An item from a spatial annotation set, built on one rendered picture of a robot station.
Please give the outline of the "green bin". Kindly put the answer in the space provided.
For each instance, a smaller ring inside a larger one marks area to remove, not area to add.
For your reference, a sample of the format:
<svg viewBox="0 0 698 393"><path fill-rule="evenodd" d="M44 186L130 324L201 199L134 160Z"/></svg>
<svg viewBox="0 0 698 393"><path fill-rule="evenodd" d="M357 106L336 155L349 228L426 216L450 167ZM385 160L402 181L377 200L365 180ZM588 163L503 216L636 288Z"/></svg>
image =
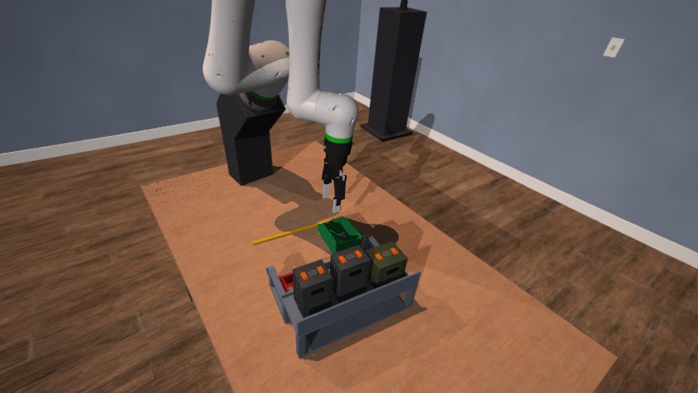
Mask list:
<svg viewBox="0 0 698 393"><path fill-rule="evenodd" d="M318 224L318 232L332 253L361 246L362 236L347 217ZM347 232L346 238L342 237L342 232Z"/></svg>

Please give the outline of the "orange retaining rail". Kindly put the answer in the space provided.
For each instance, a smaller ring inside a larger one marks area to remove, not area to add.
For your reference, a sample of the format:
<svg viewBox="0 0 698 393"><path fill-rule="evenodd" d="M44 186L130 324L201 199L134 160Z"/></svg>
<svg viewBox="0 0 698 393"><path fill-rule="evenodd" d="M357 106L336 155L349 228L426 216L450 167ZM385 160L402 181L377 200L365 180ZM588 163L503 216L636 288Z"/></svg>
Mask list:
<svg viewBox="0 0 698 393"><path fill-rule="evenodd" d="M326 223L326 222L329 222L329 221L332 221L332 220L337 220L337 219L340 219L340 218L343 218L343 216L339 216L339 217L333 218L333 219L331 219L331 220L325 220L325 221L322 221L322 222L319 222L319 223L316 223L316 224L313 224L313 225L308 225L308 226L305 226L305 227L302 227L302 228L299 228L299 229L296 229L296 230L291 230L291 231L288 231L288 232L285 232L285 233L282 233L282 234L273 235L273 236L267 237L267 238L265 238L265 239L259 239L259 240L253 241L253 245L255 245L255 244L260 244L260 243L263 243L263 242L266 242L266 241L269 241L269 240L272 240L272 239L277 239L277 238L280 238L280 237L283 237L283 236L286 236L286 235L289 235L289 234L294 234L294 233L297 233L297 232L300 232L300 231L303 231L303 230L308 230L308 229L317 227L318 224Z"/></svg>

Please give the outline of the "red open bin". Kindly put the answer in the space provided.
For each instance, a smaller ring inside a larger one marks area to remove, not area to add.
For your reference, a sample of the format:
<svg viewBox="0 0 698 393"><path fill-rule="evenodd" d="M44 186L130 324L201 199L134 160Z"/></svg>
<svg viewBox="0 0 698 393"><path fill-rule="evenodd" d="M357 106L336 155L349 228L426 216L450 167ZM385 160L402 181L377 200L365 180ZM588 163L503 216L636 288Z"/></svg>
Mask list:
<svg viewBox="0 0 698 393"><path fill-rule="evenodd" d="M286 274L284 276L279 277L281 280L281 283L285 289L285 292L288 292L287 287L293 287L293 273Z"/></svg>

